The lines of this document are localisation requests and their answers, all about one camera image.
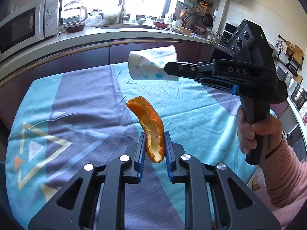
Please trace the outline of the pink sweater forearm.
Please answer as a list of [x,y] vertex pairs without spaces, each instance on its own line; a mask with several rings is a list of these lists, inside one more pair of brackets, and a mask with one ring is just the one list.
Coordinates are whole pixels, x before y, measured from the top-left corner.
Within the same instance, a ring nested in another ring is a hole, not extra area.
[[306,201],[306,163],[298,160],[285,138],[261,167],[273,215],[286,229]]

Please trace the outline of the person's right hand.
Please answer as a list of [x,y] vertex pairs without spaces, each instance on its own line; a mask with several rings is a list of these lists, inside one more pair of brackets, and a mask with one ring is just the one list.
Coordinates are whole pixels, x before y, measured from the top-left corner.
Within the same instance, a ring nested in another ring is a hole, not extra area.
[[273,115],[268,115],[266,119],[250,124],[246,121],[245,112],[242,106],[237,111],[237,135],[239,138],[239,148],[244,154],[249,154],[257,147],[256,135],[269,136],[266,156],[270,156],[280,146],[283,133],[281,121]]

